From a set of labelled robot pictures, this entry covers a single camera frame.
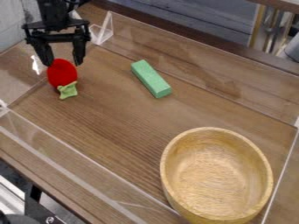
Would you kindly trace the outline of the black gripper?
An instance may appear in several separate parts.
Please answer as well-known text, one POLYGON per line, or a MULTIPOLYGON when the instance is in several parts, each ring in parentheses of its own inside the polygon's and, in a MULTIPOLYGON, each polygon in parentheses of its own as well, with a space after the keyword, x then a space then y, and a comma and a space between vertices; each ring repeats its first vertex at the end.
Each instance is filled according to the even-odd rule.
POLYGON ((65 24, 47 25, 38 21, 22 26, 26 42, 33 45, 42 63, 49 67, 54 62, 51 43, 73 42, 73 56, 79 66, 86 57, 87 41, 91 41, 90 21, 69 18, 65 24))

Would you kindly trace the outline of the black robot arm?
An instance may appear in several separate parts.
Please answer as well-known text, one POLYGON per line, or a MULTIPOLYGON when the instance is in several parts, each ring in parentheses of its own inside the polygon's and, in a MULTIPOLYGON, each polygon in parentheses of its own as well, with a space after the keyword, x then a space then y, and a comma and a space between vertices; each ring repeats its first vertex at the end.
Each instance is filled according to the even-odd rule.
POLYGON ((30 44, 42 63, 50 67, 55 60, 51 43, 73 43, 73 57, 79 66, 86 57, 87 42, 91 41, 90 21, 78 19, 71 13, 91 0, 37 0, 42 20, 23 24, 26 43, 30 44))

